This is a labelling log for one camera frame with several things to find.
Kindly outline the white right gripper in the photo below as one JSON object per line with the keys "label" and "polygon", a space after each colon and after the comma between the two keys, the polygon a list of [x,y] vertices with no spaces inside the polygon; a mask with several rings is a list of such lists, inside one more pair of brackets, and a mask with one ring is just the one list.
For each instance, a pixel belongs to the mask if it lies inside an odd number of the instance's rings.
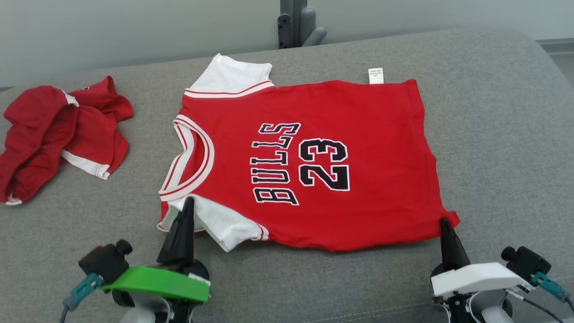
{"label": "white right gripper", "polygon": [[451,298],[456,292],[465,295],[508,288],[514,292],[518,292],[521,288],[530,292],[535,288],[498,262],[471,264],[449,219],[442,218],[439,224],[444,272],[430,279],[433,296]]}

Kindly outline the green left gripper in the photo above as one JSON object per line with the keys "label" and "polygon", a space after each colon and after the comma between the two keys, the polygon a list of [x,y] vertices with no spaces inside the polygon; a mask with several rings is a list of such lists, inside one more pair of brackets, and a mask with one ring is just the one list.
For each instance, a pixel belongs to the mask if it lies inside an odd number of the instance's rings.
{"label": "green left gripper", "polygon": [[194,258],[194,206],[193,198],[188,197],[176,214],[157,257],[162,266],[131,266],[112,284],[103,285],[102,291],[207,302],[211,289],[209,272]]}

